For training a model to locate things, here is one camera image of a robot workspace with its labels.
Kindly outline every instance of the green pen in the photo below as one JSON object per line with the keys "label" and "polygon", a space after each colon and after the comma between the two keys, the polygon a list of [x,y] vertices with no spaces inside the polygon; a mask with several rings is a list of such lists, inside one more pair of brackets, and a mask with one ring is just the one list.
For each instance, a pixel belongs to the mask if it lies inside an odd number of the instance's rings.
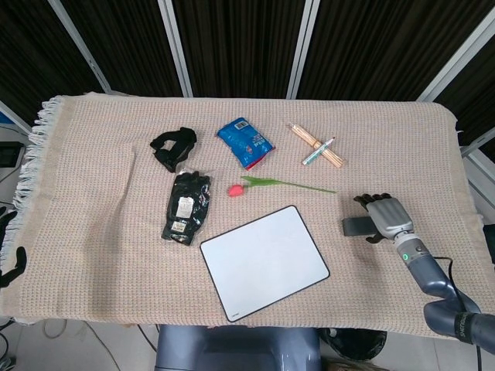
{"label": "green pen", "polygon": [[302,162],[303,165],[309,165],[311,162],[315,161],[315,159],[321,155],[323,151],[325,151],[335,140],[335,137],[329,139],[322,145],[320,145],[311,155],[309,155],[307,158],[304,159]]}

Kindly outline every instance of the plastic bag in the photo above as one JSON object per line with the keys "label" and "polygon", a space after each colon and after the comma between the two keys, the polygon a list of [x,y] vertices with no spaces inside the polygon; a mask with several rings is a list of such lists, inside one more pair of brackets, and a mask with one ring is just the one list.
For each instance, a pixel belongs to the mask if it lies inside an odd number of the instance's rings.
{"label": "plastic bag", "polygon": [[189,246],[205,222],[209,205],[210,177],[197,171],[182,170],[170,193],[162,238]]}
{"label": "plastic bag", "polygon": [[275,149],[243,117],[239,117],[237,120],[225,125],[218,131],[217,135],[230,147],[246,170],[255,166],[267,153]]}

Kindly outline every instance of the blue snack bag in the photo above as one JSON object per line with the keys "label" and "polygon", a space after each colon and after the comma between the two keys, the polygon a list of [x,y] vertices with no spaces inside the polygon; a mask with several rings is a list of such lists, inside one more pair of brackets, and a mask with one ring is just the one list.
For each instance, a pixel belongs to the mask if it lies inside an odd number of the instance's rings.
{"label": "blue snack bag", "polygon": [[243,117],[225,125],[217,135],[230,147],[246,170],[255,166],[275,148]]}

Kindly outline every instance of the fringe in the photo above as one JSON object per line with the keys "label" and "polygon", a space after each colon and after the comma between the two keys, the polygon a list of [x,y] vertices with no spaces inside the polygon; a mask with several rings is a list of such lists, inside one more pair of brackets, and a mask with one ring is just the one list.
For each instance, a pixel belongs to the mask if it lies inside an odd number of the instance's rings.
{"label": "fringe", "polygon": [[11,220],[5,231],[0,260],[6,259],[17,248],[14,246],[15,237],[17,231],[24,226],[26,211],[31,207],[33,193],[39,184],[39,174],[45,162],[46,144],[55,127],[61,102],[61,96],[43,102],[43,109],[38,113],[39,120],[34,121],[39,126],[32,127],[32,132],[29,134],[29,141],[33,144],[26,148],[24,154],[26,163],[21,166],[19,183],[14,194],[13,204],[17,216]]}

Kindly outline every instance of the white mouse pad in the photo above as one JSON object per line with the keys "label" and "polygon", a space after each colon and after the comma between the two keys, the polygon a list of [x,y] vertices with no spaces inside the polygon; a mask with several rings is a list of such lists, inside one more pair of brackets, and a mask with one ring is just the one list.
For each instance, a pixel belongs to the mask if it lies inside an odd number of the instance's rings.
{"label": "white mouse pad", "polygon": [[206,240],[201,252],[230,322],[330,276],[295,206]]}

